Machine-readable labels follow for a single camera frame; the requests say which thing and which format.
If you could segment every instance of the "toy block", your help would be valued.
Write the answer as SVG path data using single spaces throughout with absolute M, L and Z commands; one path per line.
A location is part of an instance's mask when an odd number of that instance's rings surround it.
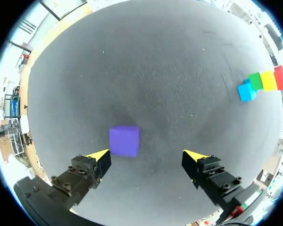
M 240 100 L 242 102 L 251 101 L 257 96 L 256 91 L 253 90 L 251 87 L 251 83 L 245 83 L 243 85 L 238 86 L 238 92 Z
M 274 71 L 275 81 L 277 83 L 278 90 L 283 90 L 283 67 L 277 66 Z
M 264 91 L 278 90 L 273 71 L 260 73 Z
M 250 79 L 245 79 L 245 80 L 243 80 L 243 83 L 244 83 L 244 84 L 250 83 Z
M 136 157 L 139 147 L 139 128 L 137 126 L 115 126 L 109 129 L 111 154 Z
M 251 74 L 249 76 L 249 80 L 250 80 L 251 87 L 253 90 L 263 89 L 263 84 L 262 84 L 262 80 L 261 80 L 259 72 Z

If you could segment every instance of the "gray table surface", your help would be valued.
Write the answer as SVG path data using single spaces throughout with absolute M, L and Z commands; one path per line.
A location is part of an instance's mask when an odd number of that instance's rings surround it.
M 270 68 L 263 43 L 227 12 L 191 0 L 119 3 L 75 23 L 35 62 L 32 138 L 50 177 L 108 148 L 110 127 L 139 126 L 138 157 L 112 156 L 74 210 L 104 225 L 182 226 L 216 210 L 182 169 L 183 149 L 216 155 L 243 186 L 272 154 L 281 93 L 242 103 L 237 91 Z

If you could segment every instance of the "bolt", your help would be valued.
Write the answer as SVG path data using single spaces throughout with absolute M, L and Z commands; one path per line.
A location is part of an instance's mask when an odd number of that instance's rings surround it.
M 242 182 L 242 177 L 236 177 L 235 183 L 239 184 Z
M 68 171 L 69 172 L 73 172 L 75 169 L 74 169 L 74 167 L 73 166 L 68 166 Z
M 65 183 L 65 184 L 63 185 L 63 187 L 64 187 L 65 190 L 67 190 L 67 191 L 70 191 L 70 190 L 71 190 L 71 186 L 70 186 L 69 183 Z
M 85 170 L 84 170 L 84 169 L 80 169 L 80 170 L 79 170 L 79 174 L 83 176 L 83 175 L 85 175 L 85 174 L 86 174 L 86 172 L 85 172 Z
M 223 186 L 222 186 L 222 188 L 224 189 L 224 190 L 227 190 L 227 189 L 229 189 L 231 186 L 229 185 L 229 184 L 224 184 Z
M 213 171 L 213 170 L 210 170 L 209 172 L 208 172 L 208 175 L 209 176 L 212 176 L 212 175 L 214 175 L 215 174 L 215 172 Z
M 58 178 L 56 176 L 51 177 L 52 183 L 56 183 L 58 181 Z
M 33 186 L 33 191 L 37 192 L 39 190 L 39 188 L 37 186 Z

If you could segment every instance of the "cable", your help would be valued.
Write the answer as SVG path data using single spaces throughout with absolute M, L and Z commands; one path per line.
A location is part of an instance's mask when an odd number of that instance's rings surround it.
M 239 223 L 239 222 L 224 222 L 216 226 L 223 226 L 223 225 L 250 226 L 250 225 Z

